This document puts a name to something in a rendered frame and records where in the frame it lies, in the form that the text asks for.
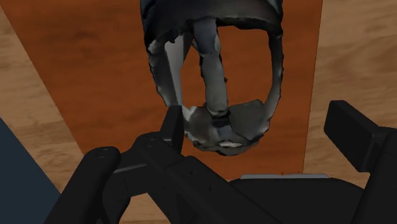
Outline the reddish brown wooden table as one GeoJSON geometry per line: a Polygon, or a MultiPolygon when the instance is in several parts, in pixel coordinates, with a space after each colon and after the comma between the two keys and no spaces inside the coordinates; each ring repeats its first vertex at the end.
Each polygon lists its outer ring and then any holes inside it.
{"type": "MultiPolygon", "coordinates": [[[[301,172],[323,0],[284,0],[282,98],[260,143],[193,155],[227,179],[301,172]]],[[[131,147],[166,112],[143,43],[139,0],[0,0],[0,117],[62,186],[82,154],[131,147]]]]}

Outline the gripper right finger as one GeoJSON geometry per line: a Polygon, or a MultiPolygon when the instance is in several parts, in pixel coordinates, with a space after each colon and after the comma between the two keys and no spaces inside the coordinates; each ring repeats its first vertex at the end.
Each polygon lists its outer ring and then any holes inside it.
{"type": "Polygon", "coordinates": [[[351,224],[397,224],[397,128],[381,127],[335,100],[324,133],[358,172],[370,174],[351,224]]]}

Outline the dark grey looped metal object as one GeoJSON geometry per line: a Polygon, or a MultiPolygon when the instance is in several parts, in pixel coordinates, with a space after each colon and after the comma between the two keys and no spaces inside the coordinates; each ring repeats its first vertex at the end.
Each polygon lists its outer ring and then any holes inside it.
{"type": "Polygon", "coordinates": [[[157,92],[166,106],[182,105],[181,68],[191,48],[205,86],[202,106],[183,108],[185,136],[201,151],[235,156],[268,131],[281,98],[282,0],[139,0],[144,44],[157,92]],[[268,34],[272,85],[265,101],[229,105],[218,29],[268,34]]]}

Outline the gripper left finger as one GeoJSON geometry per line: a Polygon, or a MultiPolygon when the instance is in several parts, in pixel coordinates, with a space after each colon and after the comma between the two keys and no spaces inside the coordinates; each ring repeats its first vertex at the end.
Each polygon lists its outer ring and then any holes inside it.
{"type": "Polygon", "coordinates": [[[120,153],[87,152],[44,224],[119,224],[132,197],[148,193],[171,224],[247,224],[248,201],[195,157],[181,154],[183,115],[171,106],[158,132],[120,153]]]}

